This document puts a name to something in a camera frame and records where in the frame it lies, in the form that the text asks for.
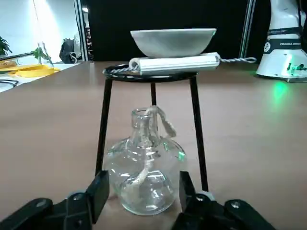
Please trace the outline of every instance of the screw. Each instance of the screw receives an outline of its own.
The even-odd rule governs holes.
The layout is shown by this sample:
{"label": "screw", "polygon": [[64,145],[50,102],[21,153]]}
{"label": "screw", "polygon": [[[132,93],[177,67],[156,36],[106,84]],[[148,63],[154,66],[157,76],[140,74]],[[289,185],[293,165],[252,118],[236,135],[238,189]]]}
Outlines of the screw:
{"label": "screw", "polygon": [[235,201],[235,202],[231,203],[231,206],[234,207],[234,208],[239,208],[240,207],[240,203]]}
{"label": "screw", "polygon": [[73,200],[80,200],[81,198],[82,198],[82,194],[79,193],[79,194],[74,196]]}
{"label": "screw", "polygon": [[40,202],[38,202],[38,203],[36,204],[36,207],[41,207],[41,206],[43,206],[43,205],[45,205],[45,204],[46,204],[46,200],[43,199],[42,201],[40,201]]}
{"label": "screw", "polygon": [[82,225],[82,220],[78,220],[77,222],[74,223],[75,228],[78,229]]}

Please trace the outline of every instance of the black backdrop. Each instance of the black backdrop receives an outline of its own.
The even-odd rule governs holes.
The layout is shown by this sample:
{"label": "black backdrop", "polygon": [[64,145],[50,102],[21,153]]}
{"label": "black backdrop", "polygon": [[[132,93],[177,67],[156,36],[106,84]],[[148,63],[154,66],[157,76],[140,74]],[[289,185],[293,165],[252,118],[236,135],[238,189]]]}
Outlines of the black backdrop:
{"label": "black backdrop", "polygon": [[[130,30],[210,27],[217,33],[206,52],[234,58],[239,55],[247,0],[87,0],[86,5],[96,61],[143,57]],[[261,59],[270,17],[270,1],[256,0],[248,56]]]}

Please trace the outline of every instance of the metal pole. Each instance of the metal pole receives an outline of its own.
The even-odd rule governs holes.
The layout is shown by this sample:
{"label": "metal pole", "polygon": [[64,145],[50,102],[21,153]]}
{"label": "metal pole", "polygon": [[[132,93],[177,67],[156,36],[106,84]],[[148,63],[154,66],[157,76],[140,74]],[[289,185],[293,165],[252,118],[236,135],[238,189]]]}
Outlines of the metal pole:
{"label": "metal pole", "polygon": [[85,27],[84,27],[84,15],[82,11],[81,0],[74,0],[75,5],[75,12],[76,12],[76,20],[77,25],[79,28],[79,36],[80,36],[80,43],[81,43],[81,54],[82,60],[88,61],[88,50],[87,50],[87,42],[86,42],[86,34],[85,34]]}
{"label": "metal pole", "polygon": [[201,172],[201,188],[203,191],[208,192],[209,188],[208,188],[208,178],[207,178],[207,167],[206,167],[205,149],[203,146],[201,110],[200,110],[200,101],[198,98],[196,76],[190,79],[190,88],[191,88],[191,97],[192,97],[192,104],[193,104],[198,160],[199,160],[200,172]]}
{"label": "metal pole", "polygon": [[156,97],[155,83],[154,82],[150,83],[150,89],[151,89],[151,93],[152,93],[152,105],[157,105],[157,97]]}
{"label": "metal pole", "polygon": [[242,39],[241,39],[239,58],[246,58],[246,55],[247,55],[249,36],[250,36],[251,25],[253,23],[255,6],[256,6],[256,0],[248,0],[248,4],[246,7],[246,13],[245,13],[245,21],[244,21],[244,27],[243,27],[243,33],[242,33]]}
{"label": "metal pole", "polygon": [[113,80],[106,79],[105,91],[104,91],[104,100],[103,100],[103,104],[102,104],[102,112],[101,112],[101,118],[100,118],[100,130],[99,130],[99,140],[98,140],[98,150],[97,150],[97,158],[96,158],[95,176],[102,170],[102,164],[103,164],[103,160],[104,160],[107,118],[108,118],[108,115],[109,115],[112,83],[113,83]]}

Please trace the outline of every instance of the tripod leg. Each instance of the tripod leg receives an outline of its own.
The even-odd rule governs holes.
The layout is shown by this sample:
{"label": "tripod leg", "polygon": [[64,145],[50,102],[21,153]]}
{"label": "tripod leg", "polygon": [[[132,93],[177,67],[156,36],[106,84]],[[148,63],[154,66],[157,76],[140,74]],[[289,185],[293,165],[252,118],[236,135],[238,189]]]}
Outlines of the tripod leg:
{"label": "tripod leg", "polygon": [[201,172],[201,187],[203,191],[208,192],[209,188],[208,188],[208,179],[207,179],[206,158],[205,158],[205,149],[203,146],[201,110],[200,110],[200,102],[198,97],[196,76],[191,78],[189,81],[190,81],[191,97],[193,104],[198,159],[199,159],[200,172]]}
{"label": "tripod leg", "polygon": [[152,105],[157,105],[157,97],[155,94],[155,83],[154,82],[150,83],[150,89],[152,92]]}
{"label": "tripod leg", "polygon": [[104,100],[102,104],[102,112],[101,112],[101,120],[100,120],[100,130],[99,130],[95,175],[97,175],[102,170],[105,142],[106,142],[107,118],[109,115],[112,83],[113,81],[110,79],[106,79],[105,81],[105,91],[104,91]]}

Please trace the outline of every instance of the glass bottle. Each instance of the glass bottle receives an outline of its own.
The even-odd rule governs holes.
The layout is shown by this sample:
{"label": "glass bottle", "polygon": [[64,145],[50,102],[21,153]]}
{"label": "glass bottle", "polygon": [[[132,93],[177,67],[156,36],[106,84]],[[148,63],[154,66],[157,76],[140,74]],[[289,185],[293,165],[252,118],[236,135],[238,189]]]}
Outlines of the glass bottle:
{"label": "glass bottle", "polygon": [[[157,115],[168,137],[158,135]],[[121,204],[137,215],[163,212],[179,190],[179,172],[186,155],[170,137],[176,136],[157,106],[132,112],[132,135],[115,144],[106,155],[105,169]]]}

